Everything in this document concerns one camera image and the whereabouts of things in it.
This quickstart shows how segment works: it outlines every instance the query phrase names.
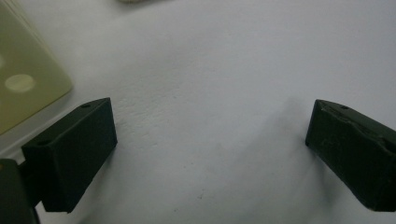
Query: beige plastic panel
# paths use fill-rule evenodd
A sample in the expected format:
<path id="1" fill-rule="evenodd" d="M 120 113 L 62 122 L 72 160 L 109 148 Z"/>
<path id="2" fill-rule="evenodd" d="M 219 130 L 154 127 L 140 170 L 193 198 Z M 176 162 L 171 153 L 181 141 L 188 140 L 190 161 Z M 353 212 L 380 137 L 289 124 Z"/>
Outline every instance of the beige plastic panel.
<path id="1" fill-rule="evenodd" d="M 17 2 L 0 0 L 0 134 L 71 87 Z"/>

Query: small hole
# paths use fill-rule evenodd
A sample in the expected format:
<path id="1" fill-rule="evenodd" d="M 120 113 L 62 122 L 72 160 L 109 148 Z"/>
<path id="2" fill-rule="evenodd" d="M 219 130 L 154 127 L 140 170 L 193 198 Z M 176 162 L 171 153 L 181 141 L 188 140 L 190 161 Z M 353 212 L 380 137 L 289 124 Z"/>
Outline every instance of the small hole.
<path id="1" fill-rule="evenodd" d="M 44 140 L 44 141 L 38 142 L 37 145 L 42 147 L 42 146 L 47 145 L 48 143 L 50 143 L 50 140 Z"/>

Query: screw hole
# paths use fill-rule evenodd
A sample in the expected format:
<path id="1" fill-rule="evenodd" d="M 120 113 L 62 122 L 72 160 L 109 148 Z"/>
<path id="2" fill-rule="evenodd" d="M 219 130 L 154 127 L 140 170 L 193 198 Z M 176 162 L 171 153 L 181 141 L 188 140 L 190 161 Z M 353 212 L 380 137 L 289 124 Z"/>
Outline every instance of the screw hole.
<path id="1" fill-rule="evenodd" d="M 50 140 L 44 140 L 44 141 L 38 142 L 37 145 L 42 147 L 42 146 L 47 145 L 48 143 L 50 143 Z"/>

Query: circular hole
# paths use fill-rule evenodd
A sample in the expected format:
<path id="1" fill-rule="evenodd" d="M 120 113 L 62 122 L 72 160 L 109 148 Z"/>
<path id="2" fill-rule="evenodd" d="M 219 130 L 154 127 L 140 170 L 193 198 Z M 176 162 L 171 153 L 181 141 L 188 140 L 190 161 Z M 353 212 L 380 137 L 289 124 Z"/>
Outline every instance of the circular hole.
<path id="1" fill-rule="evenodd" d="M 19 74 L 7 78 L 5 85 L 10 91 L 25 93 L 35 86 L 35 80 L 29 75 Z"/>
<path id="2" fill-rule="evenodd" d="M 48 143 L 50 143 L 50 140 L 44 140 L 44 141 L 38 142 L 37 145 L 42 147 L 42 146 L 47 145 Z"/>

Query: white surface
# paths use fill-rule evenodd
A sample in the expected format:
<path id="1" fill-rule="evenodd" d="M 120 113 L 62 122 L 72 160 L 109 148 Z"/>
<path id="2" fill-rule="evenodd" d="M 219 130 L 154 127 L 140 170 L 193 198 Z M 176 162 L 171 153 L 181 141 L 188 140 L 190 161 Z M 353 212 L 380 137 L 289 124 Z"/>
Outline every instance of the white surface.
<path id="1" fill-rule="evenodd" d="M 75 88 L 2 136 L 110 96 L 119 145 L 42 223 L 394 223 L 304 146 L 315 99 L 396 128 L 396 2 L 21 0 Z"/>

